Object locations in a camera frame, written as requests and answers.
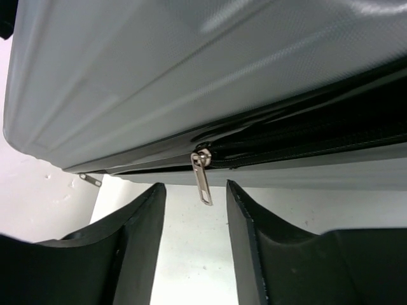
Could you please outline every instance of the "zipper pull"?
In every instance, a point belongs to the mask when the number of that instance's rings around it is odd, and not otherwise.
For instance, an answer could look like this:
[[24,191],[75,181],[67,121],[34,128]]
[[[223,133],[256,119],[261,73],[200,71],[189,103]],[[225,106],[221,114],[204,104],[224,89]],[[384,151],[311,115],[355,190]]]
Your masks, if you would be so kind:
[[202,149],[191,154],[191,162],[195,178],[197,178],[199,197],[206,205],[213,205],[210,195],[208,180],[205,174],[205,167],[210,165],[212,154],[208,149]]

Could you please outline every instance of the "white wall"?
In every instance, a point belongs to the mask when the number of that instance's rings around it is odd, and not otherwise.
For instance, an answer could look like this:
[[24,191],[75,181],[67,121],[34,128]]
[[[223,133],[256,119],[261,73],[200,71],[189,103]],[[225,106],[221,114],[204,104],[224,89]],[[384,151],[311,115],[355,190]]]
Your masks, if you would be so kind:
[[[11,39],[0,39],[0,124]],[[0,233],[27,241],[61,238],[86,226],[99,189],[21,154],[0,136]]]

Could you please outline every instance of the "zipper track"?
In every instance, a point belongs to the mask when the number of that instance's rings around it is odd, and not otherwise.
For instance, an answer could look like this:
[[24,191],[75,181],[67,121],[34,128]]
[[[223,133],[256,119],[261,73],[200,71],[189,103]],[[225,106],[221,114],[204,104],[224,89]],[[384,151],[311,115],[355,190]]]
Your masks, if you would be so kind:
[[327,107],[258,123],[198,148],[210,168],[238,168],[407,141],[407,78]]
[[275,161],[284,161],[289,159],[298,159],[323,154],[340,153],[343,151],[353,151],[370,147],[384,146],[407,141],[407,122],[403,124],[403,132],[396,135],[382,136],[380,139],[375,134],[365,139],[352,138],[360,136],[358,133],[347,135],[340,138],[329,139],[318,143],[310,143],[303,146],[295,146],[287,149],[281,149],[272,152],[262,152],[249,156],[241,156],[225,160],[212,159],[211,168],[237,168],[241,166],[256,165]]

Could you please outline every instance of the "suitcase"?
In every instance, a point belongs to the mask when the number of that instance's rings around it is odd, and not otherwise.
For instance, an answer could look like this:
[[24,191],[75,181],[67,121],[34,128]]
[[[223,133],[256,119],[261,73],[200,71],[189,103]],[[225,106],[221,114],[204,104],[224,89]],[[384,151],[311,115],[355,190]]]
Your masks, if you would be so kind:
[[4,136],[72,173],[407,190],[402,1],[18,2]]

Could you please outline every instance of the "white surface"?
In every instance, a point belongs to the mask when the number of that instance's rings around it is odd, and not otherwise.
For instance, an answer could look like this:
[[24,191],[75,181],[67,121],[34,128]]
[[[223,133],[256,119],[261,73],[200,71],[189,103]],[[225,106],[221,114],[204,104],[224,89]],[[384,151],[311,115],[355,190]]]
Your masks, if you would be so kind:
[[[0,40],[0,124],[11,40]],[[0,135],[0,233],[27,241],[59,239],[87,226],[99,189],[48,162],[12,149]]]
[[407,10],[406,0],[20,0],[14,43],[6,138],[67,168],[403,57]]
[[[122,207],[148,187],[105,177],[95,206],[96,218]],[[199,201],[195,186],[166,188],[165,223],[151,305],[237,305],[225,188],[211,188],[213,207]],[[407,227],[407,192],[245,190],[264,207],[313,233],[353,227]]]

